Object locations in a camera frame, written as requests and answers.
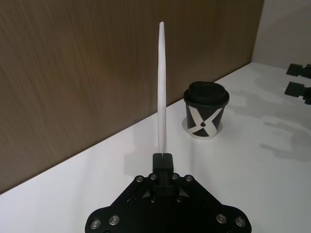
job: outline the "wood grain panel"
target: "wood grain panel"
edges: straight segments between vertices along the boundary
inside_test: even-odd
[[[262,0],[0,0],[0,192],[250,62]]]

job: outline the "paper cup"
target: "paper cup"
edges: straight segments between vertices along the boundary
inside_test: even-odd
[[[229,94],[223,86],[211,82],[194,82],[184,93],[188,133],[201,139],[217,134]]]

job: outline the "black clamp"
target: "black clamp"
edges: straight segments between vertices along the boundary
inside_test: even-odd
[[[311,87],[305,87],[300,83],[290,82],[285,90],[285,94],[289,96],[302,96],[305,104],[311,104]]]
[[[300,75],[302,77],[311,79],[311,64],[307,64],[304,68],[302,67],[302,65],[290,64],[290,67],[288,67],[286,74],[292,76]]]
[[[250,233],[239,209],[222,205],[191,175],[173,172],[171,154],[153,155],[153,173],[136,176],[111,206],[94,211],[86,233]]]

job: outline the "white stick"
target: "white stick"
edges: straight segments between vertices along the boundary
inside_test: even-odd
[[[159,57],[157,70],[157,137],[159,152],[165,153],[166,143],[166,61],[164,22],[159,28]]]

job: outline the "white table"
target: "white table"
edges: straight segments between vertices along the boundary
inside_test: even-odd
[[[167,109],[167,151],[221,203],[240,208],[254,233],[311,232],[311,106],[284,95],[311,80],[251,63],[222,78],[230,93],[212,140],[189,136],[183,100]],[[0,195],[0,233],[82,233],[136,175],[152,171],[156,115]]]

